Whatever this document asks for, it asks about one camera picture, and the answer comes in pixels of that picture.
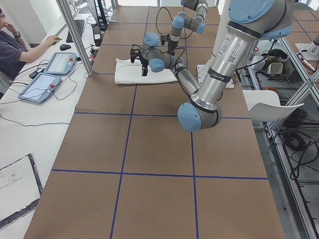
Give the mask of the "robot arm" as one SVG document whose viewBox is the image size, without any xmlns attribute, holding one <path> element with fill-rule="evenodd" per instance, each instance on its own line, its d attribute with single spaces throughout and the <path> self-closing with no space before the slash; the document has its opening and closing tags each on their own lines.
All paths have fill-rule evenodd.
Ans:
<svg viewBox="0 0 319 239">
<path fill-rule="evenodd" d="M 192 32 L 202 33 L 205 29 L 205 15 L 208 10 L 208 4 L 205 0 L 181 0 L 181 5 L 196 12 L 195 17 L 187 16 L 185 12 L 179 12 L 172 20 L 171 31 L 168 34 L 168 54 L 175 55 L 175 49 L 181 36 L 183 28 Z"/>
<path fill-rule="evenodd" d="M 226 13 L 229 16 L 224 25 L 226 36 L 202 83 L 195 80 L 180 57 L 161 53 L 160 37 L 156 33 L 145 35 L 139 53 L 143 66 L 153 72 L 170 69 L 189 97 L 177 113 L 184 129 L 198 131 L 220 122 L 222 112 L 218 100 L 252 43 L 289 35 L 294 8 L 292 0 L 232 0 Z"/>
</svg>

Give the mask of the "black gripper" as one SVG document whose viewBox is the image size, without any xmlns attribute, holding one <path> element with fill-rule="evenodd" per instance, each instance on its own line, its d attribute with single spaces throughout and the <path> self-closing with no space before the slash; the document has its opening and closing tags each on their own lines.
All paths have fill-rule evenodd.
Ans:
<svg viewBox="0 0 319 239">
<path fill-rule="evenodd" d="M 142 64 L 142 76 L 147 76 L 149 61 L 145 59 L 143 56 L 140 56 L 139 59 Z"/>
<path fill-rule="evenodd" d="M 171 56 L 175 55 L 175 49 L 178 47 L 178 41 L 170 41 L 168 43 L 168 54 L 171 54 Z"/>
</svg>

